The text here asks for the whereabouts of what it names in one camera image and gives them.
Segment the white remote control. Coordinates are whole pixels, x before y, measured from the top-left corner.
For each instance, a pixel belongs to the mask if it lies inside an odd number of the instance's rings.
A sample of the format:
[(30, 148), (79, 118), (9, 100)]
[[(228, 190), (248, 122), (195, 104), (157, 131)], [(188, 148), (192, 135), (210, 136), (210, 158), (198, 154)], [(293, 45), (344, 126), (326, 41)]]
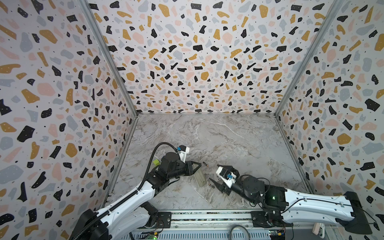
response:
[(194, 173), (194, 176), (195, 176), (195, 179), (198, 183), (198, 186), (200, 188), (204, 187), (206, 184), (207, 184), (207, 180), (206, 180), (206, 177), (205, 175), (203, 174), (203, 172), (201, 171), (201, 169), (197, 170), (195, 173)]

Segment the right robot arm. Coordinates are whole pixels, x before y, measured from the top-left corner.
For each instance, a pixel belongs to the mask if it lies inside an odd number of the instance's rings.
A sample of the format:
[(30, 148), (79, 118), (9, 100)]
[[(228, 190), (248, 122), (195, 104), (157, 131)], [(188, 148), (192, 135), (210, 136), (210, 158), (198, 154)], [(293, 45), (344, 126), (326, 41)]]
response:
[(363, 210), (355, 192), (341, 196), (301, 193), (270, 184), (266, 178), (241, 175), (232, 166), (219, 165), (216, 175), (221, 182), (211, 180), (226, 195), (236, 193), (260, 210), (251, 213), (254, 227), (273, 228), (307, 222), (341, 226), (348, 233), (372, 234), (369, 214)]

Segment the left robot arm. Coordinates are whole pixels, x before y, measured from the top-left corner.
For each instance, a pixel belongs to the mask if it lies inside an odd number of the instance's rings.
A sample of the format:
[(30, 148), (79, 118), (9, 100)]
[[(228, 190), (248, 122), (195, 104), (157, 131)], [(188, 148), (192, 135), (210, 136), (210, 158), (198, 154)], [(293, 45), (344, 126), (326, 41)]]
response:
[(117, 240), (136, 229), (156, 225), (158, 210), (149, 201), (180, 177), (194, 175), (202, 166), (187, 161), (186, 155), (183, 151), (167, 153), (143, 184), (100, 210), (83, 212), (70, 239)]

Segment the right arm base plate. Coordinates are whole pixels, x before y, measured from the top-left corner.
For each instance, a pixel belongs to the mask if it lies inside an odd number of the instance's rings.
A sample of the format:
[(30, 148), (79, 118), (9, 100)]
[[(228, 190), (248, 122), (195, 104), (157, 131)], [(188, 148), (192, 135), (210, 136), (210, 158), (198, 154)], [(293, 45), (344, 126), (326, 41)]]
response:
[(274, 228), (274, 227), (292, 227), (293, 224), (283, 221), (283, 217), (275, 213), (269, 213), (264, 211), (252, 211), (251, 219), (253, 227), (255, 228)]

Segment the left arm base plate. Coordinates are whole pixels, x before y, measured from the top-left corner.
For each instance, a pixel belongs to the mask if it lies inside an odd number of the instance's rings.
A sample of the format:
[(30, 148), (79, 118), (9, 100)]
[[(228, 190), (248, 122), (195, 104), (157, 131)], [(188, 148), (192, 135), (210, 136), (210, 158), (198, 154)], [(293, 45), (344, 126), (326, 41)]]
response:
[(157, 212), (150, 214), (145, 228), (169, 229), (171, 227), (172, 212)]

